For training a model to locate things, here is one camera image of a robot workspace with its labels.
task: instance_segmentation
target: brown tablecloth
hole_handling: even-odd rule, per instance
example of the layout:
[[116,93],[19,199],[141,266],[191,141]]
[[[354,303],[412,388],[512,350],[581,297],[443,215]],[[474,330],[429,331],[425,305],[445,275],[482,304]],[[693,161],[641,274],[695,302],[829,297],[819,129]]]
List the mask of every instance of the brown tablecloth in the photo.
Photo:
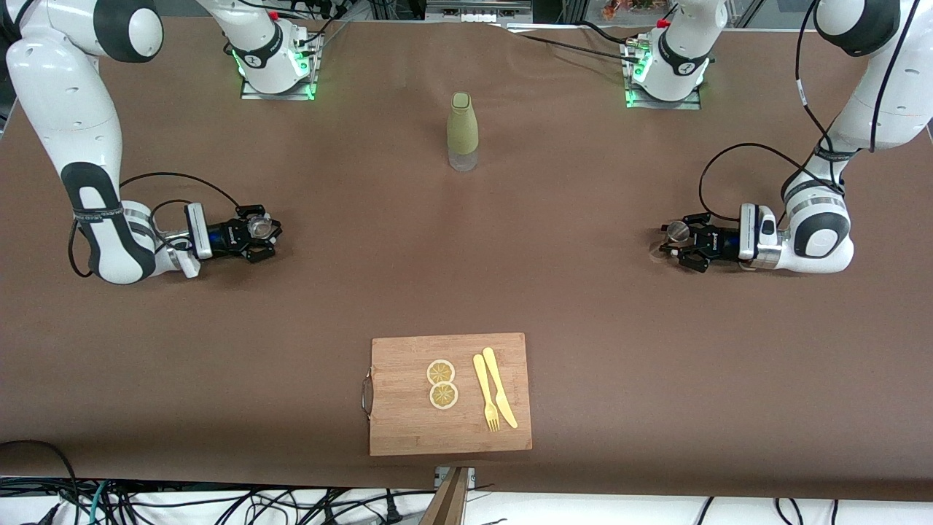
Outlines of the brown tablecloth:
[[[460,461],[497,490],[933,497],[928,137],[847,169],[842,274],[696,275],[648,257],[660,224],[700,211],[717,151],[756,140],[803,159],[815,143],[795,35],[723,35],[703,110],[663,112],[625,107],[615,61],[480,24],[355,23],[325,51],[317,100],[241,101],[210,19],[165,29],[152,63],[101,66],[123,177],[180,171],[262,203],[285,227],[278,256],[130,287],[75,277],[65,192],[15,112],[0,142],[0,438],[56,443],[87,477],[425,487]],[[808,36],[824,121],[863,67]],[[468,174],[446,159],[455,91],[480,122]],[[781,210],[789,173],[735,152],[710,175],[711,206]],[[230,216],[185,180],[123,197]],[[370,458],[369,340],[493,332],[527,334],[534,450]],[[25,450],[0,472],[62,474]]]

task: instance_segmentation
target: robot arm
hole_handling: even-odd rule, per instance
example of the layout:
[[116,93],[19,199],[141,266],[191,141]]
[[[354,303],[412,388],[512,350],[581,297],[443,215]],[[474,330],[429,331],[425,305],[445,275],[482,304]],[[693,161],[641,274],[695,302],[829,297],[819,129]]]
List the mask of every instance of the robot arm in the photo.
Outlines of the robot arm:
[[[933,0],[822,0],[815,13],[820,35],[848,54],[869,55],[870,60],[855,92],[805,164],[806,171],[792,176],[782,189],[787,228],[777,230],[773,212],[751,204],[742,206],[738,229],[712,226],[708,214],[687,216],[674,228],[665,227],[675,236],[669,235],[670,242],[661,247],[681,264],[705,271],[710,261],[720,259],[803,273],[844,270],[855,248],[842,171],[863,149],[910,142],[933,117]],[[897,47],[897,62],[876,108]],[[683,246],[690,238],[692,246]]]
[[0,7],[5,21],[21,19],[14,28],[21,38],[7,52],[10,78],[91,245],[94,274],[115,284],[171,270],[195,277],[200,259],[214,254],[257,261],[274,253],[281,228],[261,206],[239,208],[229,228],[213,230],[200,205],[189,206],[188,230],[161,234],[149,208],[119,198],[122,134],[97,63],[105,54],[147,62],[159,52],[152,0],[0,0]]
[[220,25],[240,71],[258,92],[280,93],[310,74],[308,30],[236,0],[197,0]]
[[659,100],[687,98],[703,81],[709,51],[728,20],[726,0],[679,0],[670,26],[648,33],[648,53],[633,81]]

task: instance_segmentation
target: clear plastic bottle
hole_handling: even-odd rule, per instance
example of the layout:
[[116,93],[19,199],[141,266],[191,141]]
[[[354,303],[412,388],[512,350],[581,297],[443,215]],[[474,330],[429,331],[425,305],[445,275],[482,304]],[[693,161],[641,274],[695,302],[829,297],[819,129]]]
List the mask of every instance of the clear plastic bottle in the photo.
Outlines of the clear plastic bottle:
[[475,168],[480,159],[480,131],[468,93],[453,94],[447,117],[447,155],[453,169],[460,172]]

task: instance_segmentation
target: wooden cutting board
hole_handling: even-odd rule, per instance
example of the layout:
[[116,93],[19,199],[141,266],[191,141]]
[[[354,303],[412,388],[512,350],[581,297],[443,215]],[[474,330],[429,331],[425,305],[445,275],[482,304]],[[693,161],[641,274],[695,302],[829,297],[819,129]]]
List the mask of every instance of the wooden cutting board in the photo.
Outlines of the wooden cutting board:
[[[501,413],[499,432],[490,432],[486,426],[485,402],[473,368],[473,356],[486,347],[495,350],[518,428],[508,426]],[[453,384],[459,392],[456,404],[446,410],[438,410],[428,398],[427,367],[438,359],[453,365]],[[524,333],[373,339],[370,376],[370,456],[531,449]],[[489,385],[494,398],[492,376]]]

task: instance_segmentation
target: lemon slice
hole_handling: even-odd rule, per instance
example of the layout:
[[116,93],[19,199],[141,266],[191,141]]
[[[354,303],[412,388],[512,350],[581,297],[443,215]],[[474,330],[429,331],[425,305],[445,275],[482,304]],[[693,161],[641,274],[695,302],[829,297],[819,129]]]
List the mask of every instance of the lemon slice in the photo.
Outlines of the lemon slice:
[[453,376],[453,365],[447,360],[438,359],[427,367],[427,380],[432,385],[441,381],[453,381]]
[[457,397],[459,397],[459,395],[457,388],[452,382],[441,381],[431,387],[431,393],[428,397],[431,400],[431,404],[436,409],[447,410],[457,403]]

